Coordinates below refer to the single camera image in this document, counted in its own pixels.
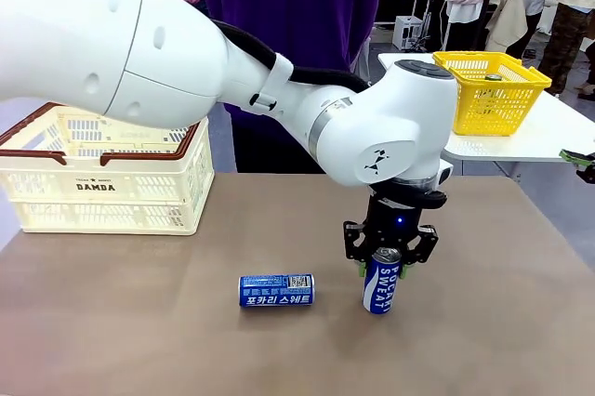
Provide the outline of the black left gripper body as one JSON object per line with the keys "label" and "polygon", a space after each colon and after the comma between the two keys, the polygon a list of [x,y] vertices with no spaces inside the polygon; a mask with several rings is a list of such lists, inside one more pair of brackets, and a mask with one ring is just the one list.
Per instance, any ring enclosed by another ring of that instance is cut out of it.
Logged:
{"label": "black left gripper body", "polygon": [[410,191],[385,195],[371,191],[364,220],[362,249],[375,253],[380,247],[404,249],[420,236],[419,219],[424,193]]}

